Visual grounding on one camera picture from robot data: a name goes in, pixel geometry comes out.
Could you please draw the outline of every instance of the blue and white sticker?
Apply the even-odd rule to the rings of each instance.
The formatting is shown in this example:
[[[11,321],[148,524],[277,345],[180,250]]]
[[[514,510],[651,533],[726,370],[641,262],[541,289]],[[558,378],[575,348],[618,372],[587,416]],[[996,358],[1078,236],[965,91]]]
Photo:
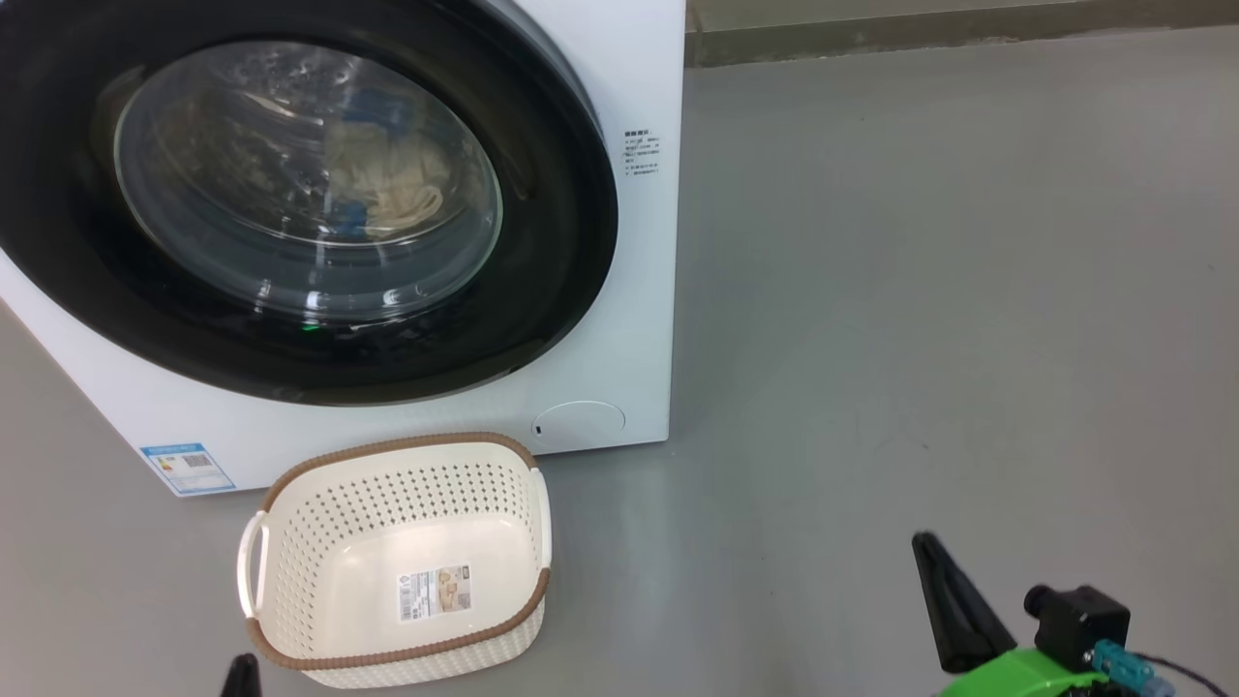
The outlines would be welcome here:
[[[201,443],[142,448],[142,456],[181,496],[237,489]]]

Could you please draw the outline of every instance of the brown basket rim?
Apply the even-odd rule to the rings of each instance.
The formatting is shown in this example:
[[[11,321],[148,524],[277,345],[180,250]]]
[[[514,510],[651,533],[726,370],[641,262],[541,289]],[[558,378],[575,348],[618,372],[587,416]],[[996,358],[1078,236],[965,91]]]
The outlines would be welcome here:
[[[445,433],[436,436],[419,436],[415,438],[398,438],[395,441],[383,441],[369,446],[337,451],[335,453],[311,458],[301,463],[300,465],[284,473],[284,475],[281,475],[280,479],[271,485],[271,489],[266,493],[266,498],[263,499],[263,505],[259,510],[263,513],[270,513],[271,505],[275,504],[275,499],[279,498],[280,493],[284,491],[284,489],[292,480],[310,470],[342,463],[344,461],[352,461],[354,458],[363,458],[366,456],[378,456],[380,453],[424,448],[427,446],[451,446],[456,443],[494,443],[497,446],[503,446],[519,456],[529,469],[538,468],[538,463],[534,461],[533,453],[530,453],[528,448],[522,446],[514,438],[498,433]],[[550,521],[544,521],[544,525],[550,525]],[[258,618],[248,618],[245,620],[245,630],[249,633],[249,639],[254,643],[258,651],[263,654],[266,660],[271,661],[276,666],[280,666],[281,669],[290,669],[295,671],[326,671],[380,666],[384,664],[395,664],[413,659],[425,659],[427,656],[463,649],[466,646],[472,646],[473,644],[481,644],[482,641],[503,636],[529,619],[529,615],[538,609],[538,605],[546,595],[546,587],[549,583],[550,568],[544,568],[538,573],[538,584],[534,586],[533,595],[529,597],[529,600],[525,602],[524,607],[522,607],[515,615],[492,628],[466,634],[465,636],[458,636],[456,639],[447,639],[434,644],[425,644],[396,651],[385,651],[382,654],[362,654],[358,656],[339,656],[333,659],[295,659],[271,645],[271,643],[266,639],[266,635],[263,633],[263,625],[258,621]]]

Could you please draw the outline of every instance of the washing machine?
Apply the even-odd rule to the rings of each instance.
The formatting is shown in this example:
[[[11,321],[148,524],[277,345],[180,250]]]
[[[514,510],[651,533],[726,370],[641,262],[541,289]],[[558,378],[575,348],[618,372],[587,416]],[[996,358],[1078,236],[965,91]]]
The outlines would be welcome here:
[[[178,496],[665,439],[683,17],[0,0],[0,296]]]

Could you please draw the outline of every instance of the teal connector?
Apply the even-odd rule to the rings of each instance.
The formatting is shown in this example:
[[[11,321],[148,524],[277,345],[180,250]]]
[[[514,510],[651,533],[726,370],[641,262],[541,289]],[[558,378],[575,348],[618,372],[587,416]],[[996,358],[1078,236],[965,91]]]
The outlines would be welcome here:
[[[1146,661],[1109,639],[1098,641],[1093,647],[1093,669],[1140,697],[1175,697],[1173,685],[1157,677]]]

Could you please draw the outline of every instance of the washing machine door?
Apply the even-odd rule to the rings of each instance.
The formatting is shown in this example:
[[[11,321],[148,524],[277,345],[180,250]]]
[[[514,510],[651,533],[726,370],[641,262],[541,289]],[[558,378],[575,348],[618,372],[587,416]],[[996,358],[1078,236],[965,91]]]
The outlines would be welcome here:
[[[129,352],[373,405],[506,375],[596,297],[610,157],[482,0],[2,0],[0,245]]]

